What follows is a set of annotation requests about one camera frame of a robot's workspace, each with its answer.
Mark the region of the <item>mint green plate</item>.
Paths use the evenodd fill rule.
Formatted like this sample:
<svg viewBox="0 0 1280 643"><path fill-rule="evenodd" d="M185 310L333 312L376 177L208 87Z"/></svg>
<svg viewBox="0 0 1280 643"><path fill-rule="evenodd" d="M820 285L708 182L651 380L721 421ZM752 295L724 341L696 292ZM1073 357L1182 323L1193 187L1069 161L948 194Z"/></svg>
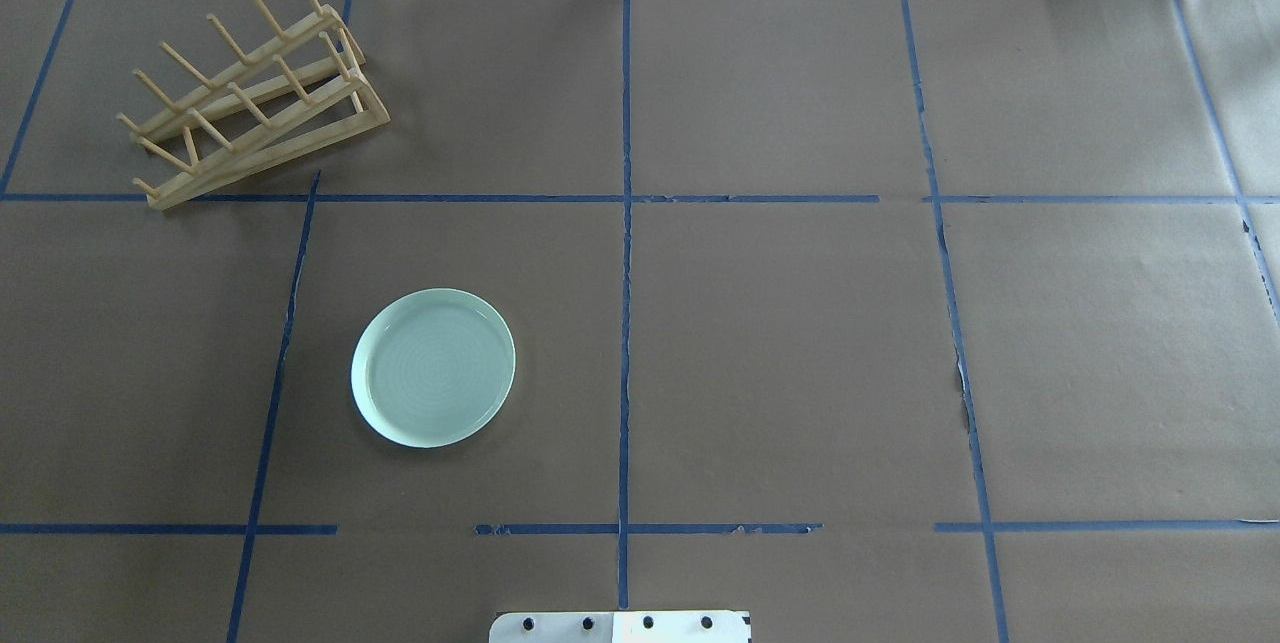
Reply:
<svg viewBox="0 0 1280 643"><path fill-rule="evenodd" d="M349 384L361 418L416 450L480 432L515 386L517 351L506 319L484 298L433 288L385 306L361 333Z"/></svg>

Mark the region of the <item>wooden dish rack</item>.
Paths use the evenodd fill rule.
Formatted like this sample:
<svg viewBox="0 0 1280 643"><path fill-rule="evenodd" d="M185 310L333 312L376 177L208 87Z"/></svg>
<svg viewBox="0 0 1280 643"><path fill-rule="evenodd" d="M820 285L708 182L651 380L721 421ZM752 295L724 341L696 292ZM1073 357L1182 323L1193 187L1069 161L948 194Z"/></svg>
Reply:
<svg viewBox="0 0 1280 643"><path fill-rule="evenodd" d="M364 50L334 6L306 0L308 13L283 26L264 0L250 1L271 35L247 50L207 14L234 56L216 74L159 45L195 79L189 92L173 97L141 69L131 73L160 110L142 123L123 113L116 120L134 146L175 169L160 186L132 181L152 210L177 208L390 122L364 72Z"/></svg>

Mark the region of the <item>white pedestal column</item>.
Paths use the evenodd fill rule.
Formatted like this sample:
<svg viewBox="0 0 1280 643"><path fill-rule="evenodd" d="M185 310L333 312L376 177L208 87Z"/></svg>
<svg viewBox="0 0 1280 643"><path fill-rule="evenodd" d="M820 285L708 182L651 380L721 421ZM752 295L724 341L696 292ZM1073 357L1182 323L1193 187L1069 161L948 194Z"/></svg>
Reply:
<svg viewBox="0 0 1280 643"><path fill-rule="evenodd" d="M508 612L489 642L751 642L750 614L732 610Z"/></svg>

